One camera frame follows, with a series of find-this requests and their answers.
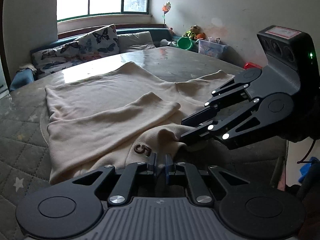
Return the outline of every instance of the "windowsill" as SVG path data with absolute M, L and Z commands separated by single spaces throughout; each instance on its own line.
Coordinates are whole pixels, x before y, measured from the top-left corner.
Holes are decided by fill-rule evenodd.
M 64 20 L 61 22 L 57 22 L 57 24 L 60 23 L 66 23 L 66 22 L 75 22 L 75 21 L 83 21 L 84 19 L 95 19 L 95 18 L 112 18 L 112 17 L 133 17 L 133 16 L 142 16 L 142 17 L 152 17 L 150 14 L 124 14 L 124 13 L 119 13 L 119 14 L 103 14 L 103 15 L 92 15 L 92 16 L 84 16 L 84 17 L 79 17 L 75 19 L 69 19 L 69 20 Z
M 105 14 L 70 19 L 57 23 L 58 33 L 108 24 L 151 23 L 150 14 Z

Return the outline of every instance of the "beige sweatshirt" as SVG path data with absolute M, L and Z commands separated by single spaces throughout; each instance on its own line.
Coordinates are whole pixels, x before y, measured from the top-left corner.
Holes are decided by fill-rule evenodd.
M 50 183 L 106 164 L 123 168 L 147 162 L 142 145 L 174 157 L 184 145 L 180 135 L 191 129 L 180 125 L 181 119 L 201 110 L 211 91 L 231 78 L 220 70 L 188 82 L 167 82 L 129 62 L 111 73 L 46 86 Z

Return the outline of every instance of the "beige cushion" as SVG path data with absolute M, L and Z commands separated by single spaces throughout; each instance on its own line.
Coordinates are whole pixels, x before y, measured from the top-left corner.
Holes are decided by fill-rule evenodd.
M 133 45 L 153 44 L 150 32 L 119 34 L 120 53 L 126 52 L 126 49 Z

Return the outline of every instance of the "wall stain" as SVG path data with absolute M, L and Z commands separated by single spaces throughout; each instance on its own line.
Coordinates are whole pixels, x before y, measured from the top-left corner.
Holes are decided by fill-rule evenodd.
M 223 38 L 228 35 L 228 30 L 226 27 L 217 27 L 216 25 L 211 25 L 208 27 L 203 28 L 204 33 L 207 37 L 217 37 Z

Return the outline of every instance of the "blue object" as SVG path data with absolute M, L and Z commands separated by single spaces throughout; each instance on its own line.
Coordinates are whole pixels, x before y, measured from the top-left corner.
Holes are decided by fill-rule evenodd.
M 316 157 L 311 157 L 309 161 L 312 162 L 312 163 L 306 163 L 305 165 L 303 165 L 303 166 L 300 168 L 301 177 L 298 179 L 298 181 L 299 181 L 300 183 L 303 182 L 303 180 L 304 180 L 306 174 L 308 173 L 311 165 L 312 165 L 313 163 L 319 162 L 319 160 L 318 160 Z
M 9 87 L 9 91 L 10 92 L 15 91 L 16 89 L 24 85 L 27 85 L 29 83 L 32 83 L 34 81 L 35 79 L 34 79 L 32 70 L 29 68 L 26 68 L 16 73 Z

